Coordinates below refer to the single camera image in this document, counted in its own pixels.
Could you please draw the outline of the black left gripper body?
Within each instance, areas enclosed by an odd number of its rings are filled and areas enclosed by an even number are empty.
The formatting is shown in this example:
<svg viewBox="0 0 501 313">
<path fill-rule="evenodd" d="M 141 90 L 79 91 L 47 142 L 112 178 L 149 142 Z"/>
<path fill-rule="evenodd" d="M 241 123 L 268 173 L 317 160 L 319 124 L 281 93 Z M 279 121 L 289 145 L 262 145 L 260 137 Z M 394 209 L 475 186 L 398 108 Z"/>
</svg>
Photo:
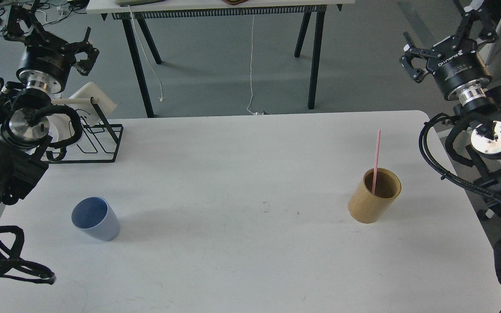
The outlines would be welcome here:
<svg viewBox="0 0 501 313">
<path fill-rule="evenodd" d="M 26 43 L 16 77 L 25 85 L 36 77 L 42 78 L 50 94 L 61 93 L 72 67 L 72 62 L 61 50 L 66 44 L 68 42 L 61 38 Z"/>
</svg>

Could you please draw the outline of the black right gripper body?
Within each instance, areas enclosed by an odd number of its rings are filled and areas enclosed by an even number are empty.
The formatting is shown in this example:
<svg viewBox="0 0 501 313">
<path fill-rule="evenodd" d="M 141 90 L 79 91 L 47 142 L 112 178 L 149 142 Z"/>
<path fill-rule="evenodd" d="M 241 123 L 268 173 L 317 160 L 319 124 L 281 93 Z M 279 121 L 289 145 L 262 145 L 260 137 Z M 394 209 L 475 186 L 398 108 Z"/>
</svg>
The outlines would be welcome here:
<svg viewBox="0 0 501 313">
<path fill-rule="evenodd" d="M 431 50 L 441 57 L 429 59 L 427 70 L 446 101 L 457 100 L 463 85 L 479 83 L 485 87 L 491 82 L 491 74 L 478 53 L 475 40 L 465 38 L 455 44 L 452 37 L 447 37 Z"/>
</svg>

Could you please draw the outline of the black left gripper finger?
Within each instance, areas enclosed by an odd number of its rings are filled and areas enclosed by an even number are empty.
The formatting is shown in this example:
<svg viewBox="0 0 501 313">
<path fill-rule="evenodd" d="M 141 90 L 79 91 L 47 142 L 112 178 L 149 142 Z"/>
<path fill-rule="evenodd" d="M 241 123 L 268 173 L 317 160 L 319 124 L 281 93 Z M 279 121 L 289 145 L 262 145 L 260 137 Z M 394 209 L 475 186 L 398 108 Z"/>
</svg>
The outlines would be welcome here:
<svg viewBox="0 0 501 313">
<path fill-rule="evenodd" d="M 23 44 L 44 44 L 44 29 L 35 16 L 34 4 L 12 4 L 8 10 L 3 38 Z"/>
<path fill-rule="evenodd" d="M 91 28 L 87 27 L 85 37 L 82 41 L 68 44 L 68 55 L 70 56 L 71 66 L 84 77 L 87 77 L 91 73 L 100 53 L 89 41 L 90 34 Z"/>
</svg>

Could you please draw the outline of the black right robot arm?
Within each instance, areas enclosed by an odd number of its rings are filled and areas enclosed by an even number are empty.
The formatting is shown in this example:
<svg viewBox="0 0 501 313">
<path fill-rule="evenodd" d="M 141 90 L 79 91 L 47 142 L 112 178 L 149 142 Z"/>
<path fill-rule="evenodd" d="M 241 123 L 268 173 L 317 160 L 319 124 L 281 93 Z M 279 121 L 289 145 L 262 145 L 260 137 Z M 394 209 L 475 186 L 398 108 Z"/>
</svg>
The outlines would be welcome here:
<svg viewBox="0 0 501 313">
<path fill-rule="evenodd" d="M 490 87 L 492 76 L 479 52 L 498 40 L 497 26 L 483 0 L 461 8 L 461 23 L 451 36 L 430 48 L 414 45 L 410 34 L 400 63 L 412 81 L 434 78 L 446 101 L 457 101 L 453 115 L 439 113 L 424 123 L 419 135 L 420 154 L 442 180 L 475 193 L 488 210 L 501 216 L 501 168 L 491 171 L 485 161 L 501 160 L 501 86 Z M 450 123 L 444 149 L 455 162 L 476 168 L 473 182 L 453 174 L 436 161 L 428 146 L 428 134 L 437 123 Z M 501 239 L 493 245 L 494 267 L 501 284 Z"/>
</svg>

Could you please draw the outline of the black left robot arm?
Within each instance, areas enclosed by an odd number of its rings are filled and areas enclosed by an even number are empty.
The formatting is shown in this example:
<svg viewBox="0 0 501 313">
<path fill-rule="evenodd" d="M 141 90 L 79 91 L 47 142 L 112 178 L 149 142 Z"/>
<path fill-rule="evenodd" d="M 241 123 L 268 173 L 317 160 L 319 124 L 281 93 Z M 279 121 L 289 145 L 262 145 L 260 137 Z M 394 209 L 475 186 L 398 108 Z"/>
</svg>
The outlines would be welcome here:
<svg viewBox="0 0 501 313">
<path fill-rule="evenodd" d="M 64 91 L 72 68 L 87 76 L 99 55 L 89 28 L 72 43 L 45 30 L 35 14 L 39 5 L 12 4 L 3 29 L 4 39 L 22 42 L 25 50 L 17 80 L 0 78 L 0 205 L 14 205 L 33 190 L 48 169 L 47 149 L 58 149 L 60 160 L 81 139 L 81 117 L 51 97 Z M 51 269 L 21 257 L 23 246 L 19 226 L 0 226 L 0 278 L 53 284 Z"/>
</svg>

